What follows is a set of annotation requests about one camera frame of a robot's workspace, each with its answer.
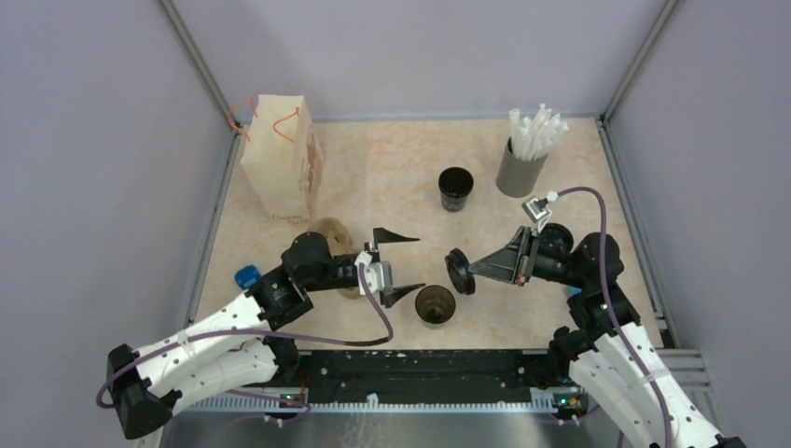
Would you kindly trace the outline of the black cup lid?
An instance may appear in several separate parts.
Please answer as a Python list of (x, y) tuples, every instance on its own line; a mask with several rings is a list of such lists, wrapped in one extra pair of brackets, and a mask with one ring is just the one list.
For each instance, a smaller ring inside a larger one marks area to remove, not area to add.
[(451, 284), (456, 291), (463, 295), (473, 295), (476, 292), (476, 282), (474, 275), (469, 271), (470, 263), (465, 253), (459, 248), (454, 248), (444, 261)]

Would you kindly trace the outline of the single black coffee cup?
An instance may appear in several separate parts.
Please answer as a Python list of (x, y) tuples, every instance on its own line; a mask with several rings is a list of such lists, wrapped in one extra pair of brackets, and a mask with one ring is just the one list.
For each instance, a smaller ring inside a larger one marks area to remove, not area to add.
[(431, 285), (420, 290), (415, 298), (414, 307), (424, 324), (442, 326), (455, 315), (457, 303), (454, 295), (447, 288)]

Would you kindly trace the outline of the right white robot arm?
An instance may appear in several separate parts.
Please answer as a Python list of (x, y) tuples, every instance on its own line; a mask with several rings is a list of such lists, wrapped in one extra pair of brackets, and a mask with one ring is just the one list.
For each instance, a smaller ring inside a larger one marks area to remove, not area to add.
[(576, 329), (557, 329), (538, 382), (585, 389), (634, 447), (742, 447), (698, 410), (673, 377), (619, 287), (618, 243), (592, 232), (578, 245), (560, 224), (521, 227), (502, 248), (474, 262), (460, 249), (445, 258), (456, 290), (476, 278), (522, 287), (538, 278), (577, 288), (568, 301)]

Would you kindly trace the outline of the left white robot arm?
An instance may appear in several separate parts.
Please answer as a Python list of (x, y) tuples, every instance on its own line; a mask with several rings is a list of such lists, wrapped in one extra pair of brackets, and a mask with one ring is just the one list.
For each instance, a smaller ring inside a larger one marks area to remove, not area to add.
[(164, 427), (197, 401), (252, 384), (289, 385), (298, 377), (304, 335), (282, 328), (307, 314), (314, 291), (352, 288), (384, 319), (384, 309), (415, 290), (396, 287), (382, 244), (409, 237), (375, 228), (359, 253), (334, 256), (322, 234), (297, 236), (281, 263), (219, 311), (156, 343), (122, 344), (107, 355), (105, 382), (95, 402), (116, 412), (134, 441)]

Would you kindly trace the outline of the beige paper takeout bag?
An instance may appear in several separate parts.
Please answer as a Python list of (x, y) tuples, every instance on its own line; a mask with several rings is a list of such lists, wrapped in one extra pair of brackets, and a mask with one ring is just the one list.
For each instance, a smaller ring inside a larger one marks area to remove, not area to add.
[(242, 136), (241, 166), (267, 216), (291, 224), (310, 221), (325, 158), (306, 97), (248, 97), (226, 119)]

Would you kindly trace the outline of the stack of black lids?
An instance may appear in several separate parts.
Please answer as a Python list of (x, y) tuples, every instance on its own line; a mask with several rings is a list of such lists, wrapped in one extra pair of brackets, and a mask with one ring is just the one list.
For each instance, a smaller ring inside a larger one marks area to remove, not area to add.
[(549, 223), (539, 233), (539, 251), (542, 253), (560, 254), (570, 253), (574, 247), (573, 234), (562, 224)]

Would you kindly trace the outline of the brown pulp cup carrier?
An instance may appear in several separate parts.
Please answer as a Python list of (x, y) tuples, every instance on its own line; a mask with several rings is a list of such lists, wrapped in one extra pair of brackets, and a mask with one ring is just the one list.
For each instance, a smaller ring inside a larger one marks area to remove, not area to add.
[(357, 268), (360, 250), (354, 247), (348, 229), (336, 218), (315, 221), (299, 237), (303, 258), (300, 282), (307, 290), (337, 289), (346, 299), (360, 297)]

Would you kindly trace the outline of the grey cylindrical straw holder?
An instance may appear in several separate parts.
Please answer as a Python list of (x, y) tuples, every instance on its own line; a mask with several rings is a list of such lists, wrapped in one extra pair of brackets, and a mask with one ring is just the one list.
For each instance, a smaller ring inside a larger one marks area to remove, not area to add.
[(528, 196), (534, 190), (547, 158), (523, 161), (514, 155), (511, 139), (508, 139), (495, 179), (496, 187), (511, 198)]

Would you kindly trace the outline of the stack of black cups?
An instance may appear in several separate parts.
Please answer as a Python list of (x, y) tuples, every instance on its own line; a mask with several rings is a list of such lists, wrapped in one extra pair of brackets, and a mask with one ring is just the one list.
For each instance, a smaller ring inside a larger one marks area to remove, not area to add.
[(449, 167), (441, 172), (437, 186), (442, 207), (449, 212), (461, 211), (474, 188), (474, 177), (463, 167)]

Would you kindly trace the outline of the bundle of white straws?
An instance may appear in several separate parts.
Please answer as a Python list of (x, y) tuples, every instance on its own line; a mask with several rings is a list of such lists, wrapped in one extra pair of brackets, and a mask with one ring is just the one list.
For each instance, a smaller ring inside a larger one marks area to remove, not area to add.
[(518, 108), (508, 111), (512, 154), (520, 161), (538, 161), (547, 156), (569, 125), (560, 113), (545, 104), (533, 116), (523, 116)]

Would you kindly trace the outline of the blue toy block left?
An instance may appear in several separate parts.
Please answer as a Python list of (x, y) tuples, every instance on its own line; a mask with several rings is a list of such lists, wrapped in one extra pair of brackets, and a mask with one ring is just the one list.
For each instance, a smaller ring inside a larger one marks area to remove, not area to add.
[(234, 274), (234, 282), (241, 290), (246, 290), (259, 281), (261, 274), (257, 267), (248, 264)]

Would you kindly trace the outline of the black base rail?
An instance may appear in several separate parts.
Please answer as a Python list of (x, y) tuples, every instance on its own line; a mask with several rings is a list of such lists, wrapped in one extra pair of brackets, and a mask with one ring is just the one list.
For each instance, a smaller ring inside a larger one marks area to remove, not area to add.
[(314, 350), (300, 355), (299, 381), (312, 403), (526, 403), (535, 389), (563, 385), (543, 350)]

